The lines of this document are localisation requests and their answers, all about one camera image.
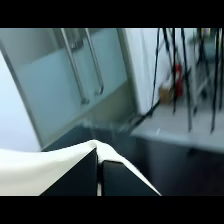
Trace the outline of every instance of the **red object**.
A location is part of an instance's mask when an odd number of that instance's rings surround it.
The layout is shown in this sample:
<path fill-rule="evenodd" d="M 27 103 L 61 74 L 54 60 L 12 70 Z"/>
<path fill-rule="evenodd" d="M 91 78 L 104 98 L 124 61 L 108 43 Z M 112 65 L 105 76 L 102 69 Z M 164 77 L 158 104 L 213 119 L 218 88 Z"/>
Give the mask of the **red object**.
<path fill-rule="evenodd" d="M 176 94 L 177 97 L 183 96 L 182 67 L 180 64 L 176 65 Z"/>

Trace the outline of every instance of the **white floor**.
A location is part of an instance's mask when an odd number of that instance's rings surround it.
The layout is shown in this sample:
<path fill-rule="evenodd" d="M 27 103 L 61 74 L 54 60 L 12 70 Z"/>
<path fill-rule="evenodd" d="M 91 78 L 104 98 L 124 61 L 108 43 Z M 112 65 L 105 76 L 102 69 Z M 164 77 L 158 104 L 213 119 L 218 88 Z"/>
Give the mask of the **white floor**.
<path fill-rule="evenodd" d="M 181 145 L 197 146 L 208 150 L 224 151 L 224 109 L 216 114 L 215 130 L 211 134 L 211 107 L 206 104 L 193 117 L 192 131 L 188 132 L 187 107 L 178 105 L 173 115 L 171 106 L 160 105 L 151 118 L 147 118 L 132 132 L 144 138 L 175 142 Z"/>

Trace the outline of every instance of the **door handle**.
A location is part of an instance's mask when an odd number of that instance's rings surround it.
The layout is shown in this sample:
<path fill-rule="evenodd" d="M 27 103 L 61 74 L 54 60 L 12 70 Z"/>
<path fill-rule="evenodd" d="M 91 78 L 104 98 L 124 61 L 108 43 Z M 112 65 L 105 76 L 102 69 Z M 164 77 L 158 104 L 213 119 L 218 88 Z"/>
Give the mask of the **door handle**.
<path fill-rule="evenodd" d="M 75 60 L 74 60 L 73 55 L 72 55 L 72 51 L 71 51 L 71 48 L 70 48 L 70 44 L 69 44 L 65 29 L 61 28 L 61 32 L 62 32 L 62 36 L 63 36 L 64 42 L 65 42 L 65 47 L 66 47 L 66 50 L 67 50 L 67 53 L 68 53 L 68 57 L 69 57 L 69 60 L 70 60 L 71 66 L 72 66 L 72 70 L 73 70 L 76 82 L 78 84 L 79 93 L 80 93 L 80 96 L 82 98 L 81 104 L 88 104 L 89 99 L 85 95 L 85 91 L 84 91 L 84 88 L 83 88 L 83 85 L 82 85 L 82 82 L 81 82 L 81 79 L 80 79 L 80 76 L 79 76 L 79 72 L 78 72 Z"/>
<path fill-rule="evenodd" d="M 100 66 L 99 66 L 99 63 L 98 63 L 98 60 L 97 60 L 97 57 L 96 57 L 96 53 L 95 53 L 95 50 L 94 50 L 94 46 L 93 46 L 93 43 L 92 43 L 92 39 L 91 39 L 91 36 L 90 36 L 90 33 L 89 33 L 89 28 L 85 28 L 85 32 L 86 32 L 87 41 L 88 41 L 88 44 L 89 44 L 89 47 L 90 47 L 91 55 L 93 57 L 93 62 L 94 62 L 94 66 L 95 66 L 95 69 L 96 69 L 97 78 L 98 78 L 98 81 L 99 81 L 99 84 L 100 84 L 100 89 L 98 91 L 96 91 L 96 95 L 102 95 L 103 90 L 104 90 L 104 82 L 103 82 L 103 77 L 102 77 L 102 74 L 101 74 L 101 71 L 100 71 Z"/>

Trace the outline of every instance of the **white fabric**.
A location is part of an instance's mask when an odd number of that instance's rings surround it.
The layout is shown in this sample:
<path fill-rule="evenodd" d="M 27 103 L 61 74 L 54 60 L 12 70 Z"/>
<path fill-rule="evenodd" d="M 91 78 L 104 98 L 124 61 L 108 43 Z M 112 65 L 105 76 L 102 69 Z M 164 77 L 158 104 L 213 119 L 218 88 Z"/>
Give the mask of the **white fabric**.
<path fill-rule="evenodd" d="M 193 37 L 194 29 L 195 28 L 185 28 L 187 57 L 189 59 L 188 66 L 192 65 L 193 55 L 193 52 L 189 51 L 188 39 L 189 37 Z M 157 30 L 158 28 L 125 28 L 134 72 L 133 79 L 138 105 L 138 113 L 140 115 L 145 115 L 151 109 Z M 162 30 L 160 30 L 160 43 L 162 43 L 163 39 L 163 33 Z M 180 28 L 176 28 L 176 43 L 183 61 L 183 48 Z M 168 72 L 170 72 L 170 70 L 171 69 L 166 53 L 166 48 L 165 45 L 163 45 L 158 58 L 154 105 L 159 100 L 159 86 L 165 80 L 166 75 Z"/>
<path fill-rule="evenodd" d="M 0 195 L 40 195 L 94 148 L 97 149 L 99 163 L 104 160 L 123 163 L 159 194 L 151 183 L 111 146 L 91 140 L 51 152 L 29 153 L 0 149 Z"/>

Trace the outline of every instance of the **metal door handle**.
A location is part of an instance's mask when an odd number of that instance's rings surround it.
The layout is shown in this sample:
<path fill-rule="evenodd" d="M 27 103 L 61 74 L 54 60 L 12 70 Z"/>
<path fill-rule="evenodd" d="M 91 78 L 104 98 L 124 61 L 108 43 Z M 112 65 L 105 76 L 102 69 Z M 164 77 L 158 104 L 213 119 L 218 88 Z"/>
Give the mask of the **metal door handle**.
<path fill-rule="evenodd" d="M 101 72 L 100 72 L 100 67 L 99 67 L 99 63 L 98 63 L 96 53 L 95 53 L 95 50 L 94 50 L 94 47 L 93 47 L 92 39 L 91 39 L 91 36 L 90 36 L 90 33 L 89 33 L 89 28 L 85 28 L 85 31 L 86 31 L 87 40 L 88 40 L 88 43 L 89 43 L 91 55 L 93 57 L 97 78 L 98 78 L 98 81 L 99 81 L 99 84 L 100 84 L 100 89 L 98 91 L 96 91 L 96 95 L 102 95 L 103 90 L 104 90 L 103 78 L 102 78 L 102 75 L 101 75 Z"/>
<path fill-rule="evenodd" d="M 77 69 L 75 60 L 74 60 L 73 55 L 72 55 L 72 51 L 71 51 L 71 48 L 70 48 L 70 44 L 69 44 L 65 29 L 61 28 L 61 32 L 62 32 L 62 36 L 63 36 L 64 42 L 65 42 L 65 47 L 66 47 L 66 50 L 67 50 L 67 53 L 68 53 L 68 57 L 69 57 L 69 60 L 70 60 L 71 66 L 72 66 L 72 70 L 74 72 L 75 79 L 76 79 L 76 82 L 78 84 L 79 93 L 80 93 L 80 96 L 82 98 L 81 104 L 88 104 L 89 99 L 85 95 L 85 91 L 84 91 L 81 79 L 79 77 L 78 69 Z"/>

